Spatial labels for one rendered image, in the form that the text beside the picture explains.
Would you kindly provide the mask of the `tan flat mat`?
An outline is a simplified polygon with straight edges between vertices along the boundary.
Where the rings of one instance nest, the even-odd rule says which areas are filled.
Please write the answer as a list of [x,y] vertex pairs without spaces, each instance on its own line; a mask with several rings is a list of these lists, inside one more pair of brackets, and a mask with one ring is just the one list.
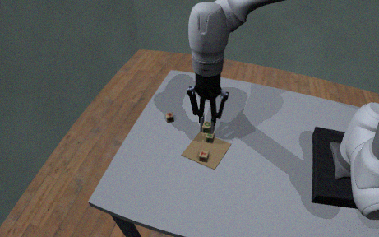
[[[181,156],[215,170],[230,146],[231,143],[225,142],[216,137],[214,138],[213,143],[206,142],[206,134],[199,132]],[[199,161],[201,151],[209,152],[207,162]]]

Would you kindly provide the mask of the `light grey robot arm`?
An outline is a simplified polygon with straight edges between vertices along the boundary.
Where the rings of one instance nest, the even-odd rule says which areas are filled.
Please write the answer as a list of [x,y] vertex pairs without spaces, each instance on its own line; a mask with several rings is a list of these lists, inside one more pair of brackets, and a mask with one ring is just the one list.
[[[196,4],[188,23],[193,71],[203,77],[219,75],[229,32],[245,23],[247,15],[258,7],[282,1],[217,0]],[[358,109],[342,142],[331,142],[330,148],[335,178],[351,179],[360,213],[379,220],[379,104],[371,102]]]

